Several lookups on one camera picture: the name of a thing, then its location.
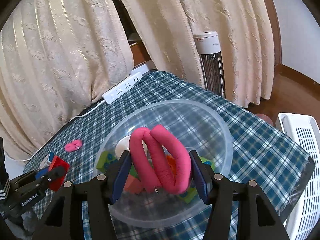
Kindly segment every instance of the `pink foam tube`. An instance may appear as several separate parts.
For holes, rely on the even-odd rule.
[[[150,166],[142,141],[149,149],[154,170]],[[162,145],[175,158],[176,179],[169,167]],[[130,136],[129,149],[132,162],[143,186],[147,192],[155,187],[163,187],[168,193],[181,194],[190,184],[191,159],[182,143],[162,125],[157,125],[151,131],[148,128],[138,128]]]
[[[191,159],[183,144],[162,125],[155,126],[150,135],[163,145],[176,161],[176,179],[170,170],[169,164],[162,150],[162,154],[150,151],[158,179],[163,188],[171,194],[182,194],[190,185]]]
[[[145,127],[134,130],[129,140],[129,149],[133,165],[144,188],[150,193],[154,192],[155,187],[162,187],[162,185],[144,153],[142,141],[146,143],[149,151],[161,147],[161,145],[151,137],[150,129]]]

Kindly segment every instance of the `screw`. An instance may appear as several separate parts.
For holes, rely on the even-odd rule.
[[[250,180],[250,181],[249,181],[249,185],[250,185],[251,187],[255,187],[255,186],[257,186],[257,183],[256,183],[254,180]]]
[[[222,180],[223,176],[220,174],[220,173],[216,173],[214,176],[213,176],[216,180]]]
[[[63,186],[64,187],[70,187],[72,185],[72,182],[71,181],[66,181]]]
[[[97,180],[104,180],[106,178],[106,176],[104,174],[99,174],[97,176]]]

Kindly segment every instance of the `beige curtain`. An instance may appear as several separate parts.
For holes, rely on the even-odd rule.
[[[133,68],[112,0],[22,0],[0,43],[0,136],[16,159]]]
[[[274,47],[263,0],[122,1],[158,69],[179,76],[184,70],[188,81],[202,85],[190,33],[217,31],[227,99],[247,107],[270,98]]]

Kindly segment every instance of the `green toy block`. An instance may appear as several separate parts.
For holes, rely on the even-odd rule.
[[[204,157],[200,157],[200,160],[202,161],[202,163],[209,164],[211,166],[212,170],[214,171],[215,165],[214,165],[213,161],[209,161],[208,159],[206,159]]]
[[[185,193],[177,195],[178,198],[189,204],[191,200],[198,194],[195,187],[190,187]]]
[[[103,151],[100,155],[100,158],[98,160],[96,169],[105,173],[108,166],[111,163],[117,162],[118,160],[116,159],[116,157],[114,157],[111,153],[109,153],[108,151]]]
[[[135,167],[133,166],[133,164],[131,165],[131,169],[130,169],[130,172],[129,172],[132,176],[134,176],[136,179],[139,179],[139,176],[138,176],[138,173],[135,169]]]
[[[212,161],[209,161],[208,159],[204,157],[200,157],[202,163],[209,164],[211,168],[214,170],[215,165]],[[191,200],[198,194],[196,187],[194,185],[194,182],[191,183],[190,188],[183,194],[177,195],[178,198],[189,204]]]

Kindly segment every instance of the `white power strip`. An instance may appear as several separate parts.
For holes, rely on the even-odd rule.
[[[129,91],[133,85],[138,82],[142,78],[140,72],[137,72],[133,75],[130,75],[125,80],[121,81],[115,87],[111,88],[109,91],[105,92],[102,97],[110,105],[120,96],[122,96],[125,92]]]

